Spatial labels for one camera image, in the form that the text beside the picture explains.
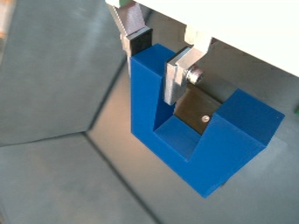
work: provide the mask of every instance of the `bolt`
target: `bolt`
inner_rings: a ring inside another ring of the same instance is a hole
[[[193,65],[191,68],[186,71],[186,79],[193,85],[198,85],[202,81],[203,71],[197,65]]]
[[[203,117],[202,117],[202,119],[201,119],[205,123],[207,123],[210,120],[211,120],[211,118],[207,116],[207,115],[205,115]]]

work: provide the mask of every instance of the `metal bracket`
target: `metal bracket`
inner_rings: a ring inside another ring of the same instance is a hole
[[[153,46],[154,30],[146,26],[139,3],[134,1],[107,0],[113,17],[121,31],[121,40],[127,59]]]
[[[165,79],[165,102],[169,105],[183,96],[186,83],[197,85],[203,77],[203,71],[195,65],[197,61],[205,56],[211,45],[211,36],[199,32],[187,25],[185,40],[194,47],[185,47],[166,65]]]

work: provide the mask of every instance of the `3d printed part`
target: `3d printed part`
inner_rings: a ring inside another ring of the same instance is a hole
[[[155,45],[131,58],[133,133],[206,198],[267,147],[285,115],[238,90],[201,135],[165,103],[173,56]]]

